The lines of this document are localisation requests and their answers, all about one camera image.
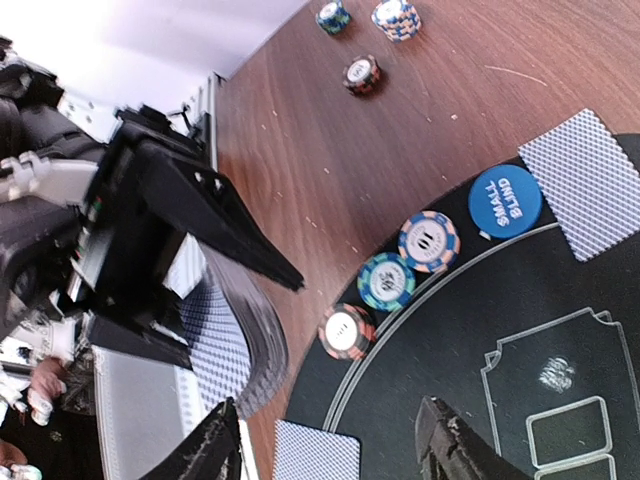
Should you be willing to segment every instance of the brown wood grain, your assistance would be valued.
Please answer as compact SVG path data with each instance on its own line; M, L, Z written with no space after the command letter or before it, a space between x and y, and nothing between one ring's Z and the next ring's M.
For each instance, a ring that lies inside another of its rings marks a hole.
M640 3L419 0L423 30L393 44L352 0L329 37L312 1L220 90L220 170L307 289L261 285L291 351L289 382L249 422L261 478L273 423L323 311L402 222L519 145L588 107L616 132L640 131ZM373 54L381 91L351 97L344 66Z

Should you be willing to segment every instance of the gray patterned card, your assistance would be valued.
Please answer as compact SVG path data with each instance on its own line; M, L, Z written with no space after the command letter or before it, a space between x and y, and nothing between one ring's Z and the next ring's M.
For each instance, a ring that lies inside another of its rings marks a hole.
M357 438L276 422L274 480L358 480Z
M640 230L640 175L593 111L581 111L518 153L579 261Z

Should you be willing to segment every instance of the hand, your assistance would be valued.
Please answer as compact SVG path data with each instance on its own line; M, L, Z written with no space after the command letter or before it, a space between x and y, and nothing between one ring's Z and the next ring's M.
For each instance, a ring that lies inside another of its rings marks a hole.
M67 371L62 361L47 357L33 370L31 374L31 388L45 398L55 400L65 391L64 379Z

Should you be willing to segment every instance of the poker table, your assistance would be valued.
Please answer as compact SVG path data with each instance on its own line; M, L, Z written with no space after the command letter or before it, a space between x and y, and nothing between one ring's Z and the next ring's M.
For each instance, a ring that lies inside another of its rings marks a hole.
M640 135L618 141L640 165ZM579 262L545 204L526 233L488 240L467 208L473 180L425 208L456 225L455 264L418 273L403 309L369 308L378 340L365 359L338 361L315 340L286 419L360 439L362 479L417 480L414 422L435 396L531 478L576 458L593 471L561 478L637 478L640 235ZM356 283L338 301L367 308Z
M427 205L450 215L462 239L455 264L460 269L478 257L481 249L506 242L481 241L469 223L465 194L458 194L460 203L452 204L449 199L456 194L450 192L457 192L460 185L465 185L460 191L468 188L465 182L470 178L513 158L520 145L583 108L597 112L614 133L640 132L640 6L636 4L416 0L413 3L423 19L423 30L407 42L393 44L371 23L376 3L345 2L352 23L342 34L331 37L315 24L323 2L311 1L222 83L216 97L219 169L234 182L264 233L306 278L306 289L297 295L260 280L278 311L291 359L285 387L249 420L263 478L270 478L273 471L276 419L323 426L350 365L329 362L332 359L315 343L317 326L363 262L393 241L407 218ZM247 18L249 10L243 12ZM372 96L356 98L343 87L342 72L363 54L377 59L384 82ZM540 222L545 220L553 220L548 211L540 217ZM531 232L541 226L536 224ZM525 246L543 242L545 250L539 258L534 252L520 258ZM458 319L458 313L468 311L491 290L497 304L519 295L519 308L526 309L527 315L502 329L502 323L489 314L506 313L490 312L485 305L487 315L469 318L466 324L475 328L462 331L462 320L455 323L457 327L447 324L446 328L433 320L419 321L416 314L404 320L380 353L371 356L371 365L355 384L336 425L339 432L362 437L363 473L369 471L366 463L379 465L386 459L394 465L402 462L408 478L417 475L413 439L404 432L415 418L418 400L384 403L395 397L368 386L378 381L385 385L385 375L396 377L400 391L420 384L421 395L445 396L445 387L450 389L447 400L493 445L481 379L487 365L485 354L498 351L500 339L591 308L593 315L606 318L603 312L608 311L612 322L621 322L633 353L636 337L628 318L623 318L630 307L620 301L610 304L599 290L616 283L622 288L620 298L627 298L634 284L634 273L627 269L633 269L633 263L625 262L622 274L613 270L610 259L629 254L632 246L633 241L624 242L579 265L588 273L575 277L572 268L578 265L562 233L549 227L496 251L491 262L478 262L464 275L443 278L451 279L438 283L438 293L420 305L417 314L426 314L428 306L443 312L443 321L452 315ZM553 261L562 263L546 270L544 265ZM503 276L493 283L496 275ZM511 283L504 283L509 281L506 275L512 276ZM549 283L541 296L543 277ZM420 285L428 281L420 280ZM478 285L467 285L473 282ZM584 290L584 295L567 293L560 298L556 292L563 291L565 284ZM425 288L427 295L432 287ZM412 326L422 323L431 328L415 335ZM468 339L470 351L456 349L460 357L453 351L447 356L444 349L459 338ZM451 368L465 372L464 378L446 376L441 370L430 373L420 356L418 360L407 356L400 363L389 361L396 343L406 342L411 351L428 341L437 351L426 362L437 362L443 349L443 358ZM314 381L312 359L318 360L318 368L327 365L322 369L326 380ZM536 368L543 368L547 360ZM491 382L497 381L494 373L487 374ZM475 390L467 392L465 384L474 385ZM459 392L458 400L450 398L454 391ZM300 392L307 396L306 409ZM361 431L358 412L368 415L369 434ZM397 427L374 421L396 415L391 412L404 412L406 420ZM397 428L391 438L403 438L406 451L399 457L389 457L386 450L371 443L383 428Z

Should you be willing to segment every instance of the scratch on table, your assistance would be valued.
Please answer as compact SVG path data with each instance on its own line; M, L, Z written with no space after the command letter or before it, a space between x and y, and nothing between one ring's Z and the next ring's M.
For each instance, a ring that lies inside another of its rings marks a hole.
M538 82L540 85L544 85L545 87L549 86L545 82L540 80L539 78L532 77L531 75L527 75L526 73L516 72L515 70L510 70L508 68L494 67L492 65L485 65L484 68L488 68L489 70L497 70L499 72L511 73L513 75L517 75L517 76L523 77L523 78L528 78L529 80L533 80L534 82Z

